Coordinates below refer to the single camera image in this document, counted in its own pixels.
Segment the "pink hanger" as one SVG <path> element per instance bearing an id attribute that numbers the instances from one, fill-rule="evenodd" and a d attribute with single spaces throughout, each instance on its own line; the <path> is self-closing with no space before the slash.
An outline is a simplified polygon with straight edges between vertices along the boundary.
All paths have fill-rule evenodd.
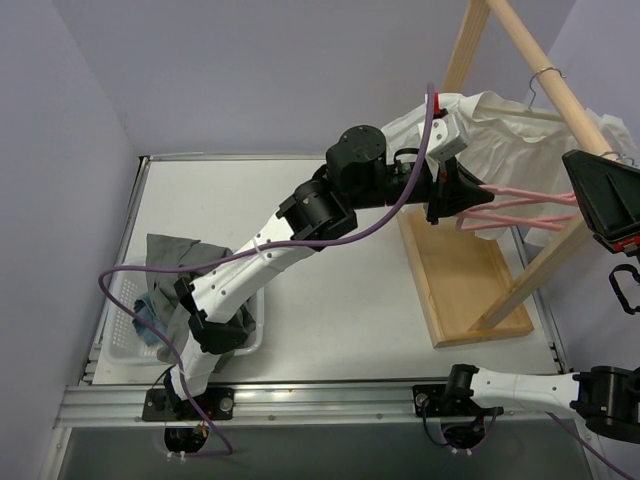
<path id="1" fill-rule="evenodd" d="M 577 205 L 577 200 L 573 193 L 545 194 L 529 190 L 514 189 L 495 185 L 482 185 L 481 188 L 485 191 L 491 192 L 498 197 L 509 197 L 509 200 L 500 201 L 498 203 L 498 207 L 501 208 L 544 203 L 567 206 Z"/>
<path id="2" fill-rule="evenodd" d="M 455 228 L 458 231 L 479 231 L 507 227 L 531 227 L 549 231 L 560 231 L 573 215 L 524 218 L 491 213 L 486 209 L 470 209 L 457 215 Z"/>

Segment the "blue denim skirt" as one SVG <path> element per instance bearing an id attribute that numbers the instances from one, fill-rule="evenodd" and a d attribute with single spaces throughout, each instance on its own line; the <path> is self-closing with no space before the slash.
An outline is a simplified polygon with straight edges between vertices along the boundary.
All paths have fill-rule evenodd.
<path id="1" fill-rule="evenodd" d="M 163 342 L 158 335 L 148 328 L 151 325 L 161 335 L 167 333 L 166 325 L 156 313 L 149 292 L 142 294 L 135 300 L 133 310 L 138 317 L 144 320 L 144 323 L 141 323 L 137 318 L 132 320 L 137 336 L 147 347 L 162 345 Z"/>

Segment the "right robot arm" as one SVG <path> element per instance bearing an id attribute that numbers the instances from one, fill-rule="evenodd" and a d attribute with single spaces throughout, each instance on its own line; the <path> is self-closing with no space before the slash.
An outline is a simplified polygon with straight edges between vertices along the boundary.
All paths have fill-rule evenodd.
<path id="1" fill-rule="evenodd" d="M 595 240 L 612 254 L 639 258 L 639 169 L 602 155 L 562 155 L 577 204 Z M 455 364 L 443 399 L 455 412 L 517 408 L 582 419 L 609 439 L 639 442 L 639 370 L 596 366 L 564 375 L 501 373 Z"/>

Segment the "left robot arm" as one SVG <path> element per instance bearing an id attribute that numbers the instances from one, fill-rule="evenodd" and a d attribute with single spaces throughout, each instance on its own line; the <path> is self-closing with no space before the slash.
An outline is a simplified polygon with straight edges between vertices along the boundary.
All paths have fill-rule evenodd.
<path id="1" fill-rule="evenodd" d="M 181 271 L 173 284 L 187 315 L 186 344 L 163 379 L 166 408 L 179 419 L 194 417 L 210 375 L 226 354 L 247 339 L 236 313 L 246 301 L 295 263 L 330 246 L 366 237 L 358 232 L 357 211 L 425 204 L 436 223 L 495 196 L 462 167 L 458 134 L 432 141 L 425 133 L 417 148 L 398 150 L 413 161 L 387 161 L 383 132 L 370 125 L 344 132 L 325 155 L 325 163 L 278 207 L 242 249 L 213 267 Z"/>

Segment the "white skirt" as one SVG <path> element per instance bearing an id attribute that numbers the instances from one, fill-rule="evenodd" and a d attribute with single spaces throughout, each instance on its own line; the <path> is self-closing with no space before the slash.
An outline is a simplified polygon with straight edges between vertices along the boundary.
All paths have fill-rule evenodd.
<path id="1" fill-rule="evenodd" d="M 440 106 L 463 125 L 469 139 L 459 163 L 486 184 L 544 194 L 568 194 L 571 184 L 561 156 L 579 148 L 569 127 L 550 110 L 528 109 L 524 104 L 503 99 L 495 92 L 471 96 L 459 93 L 439 95 Z M 381 127 L 390 158 L 397 150 L 418 148 L 424 128 L 425 101 Z M 532 118 L 517 114 L 542 115 Z M 639 149 L 622 119 L 599 116 L 587 109 L 613 151 L 632 158 L 639 165 Z M 545 203 L 498 209 L 487 213 L 535 218 L 575 215 L 577 207 Z"/>

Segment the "wooden clothes rack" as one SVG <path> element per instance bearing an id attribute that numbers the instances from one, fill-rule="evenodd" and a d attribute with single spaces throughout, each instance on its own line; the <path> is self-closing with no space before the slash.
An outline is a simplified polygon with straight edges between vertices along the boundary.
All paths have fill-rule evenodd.
<path id="1" fill-rule="evenodd" d="M 552 62 L 506 1 L 469 2 L 452 53 L 444 89 L 459 92 L 489 15 L 495 15 L 529 65 L 579 145 L 594 154 L 614 153 Z M 533 326 L 523 303 L 589 238 L 575 215 L 553 241 L 513 277 L 494 241 L 430 226 L 422 209 L 400 213 L 398 225 L 434 347 L 522 336 Z"/>

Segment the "white plastic basket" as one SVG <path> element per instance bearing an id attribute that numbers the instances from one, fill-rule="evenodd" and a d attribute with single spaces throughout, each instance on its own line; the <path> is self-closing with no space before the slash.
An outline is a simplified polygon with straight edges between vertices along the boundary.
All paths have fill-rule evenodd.
<path id="1" fill-rule="evenodd" d="M 119 271 L 113 274 L 110 293 L 126 308 L 132 310 L 135 301 L 148 292 L 146 274 L 140 271 Z M 245 304 L 248 313 L 255 322 L 248 344 L 235 351 L 235 357 L 255 353 L 262 344 L 265 326 L 265 292 L 263 289 L 254 294 Z M 111 300 L 106 301 L 103 309 L 105 326 L 103 331 L 102 352 L 111 364 L 127 366 L 160 366 L 157 352 L 162 343 L 147 345 L 137 334 L 133 318 L 122 311 Z"/>

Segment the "aluminium front rail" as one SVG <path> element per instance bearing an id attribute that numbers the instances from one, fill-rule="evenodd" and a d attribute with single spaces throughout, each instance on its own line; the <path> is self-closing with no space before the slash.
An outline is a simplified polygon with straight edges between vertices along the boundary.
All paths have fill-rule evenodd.
<path id="1" fill-rule="evenodd" d="M 221 429 L 240 426 L 415 423 L 409 382 L 327 384 L 237 384 L 230 420 Z M 89 427 L 186 427 L 192 421 L 143 419 L 146 385 L 97 385 L 66 389 L 54 425 Z"/>

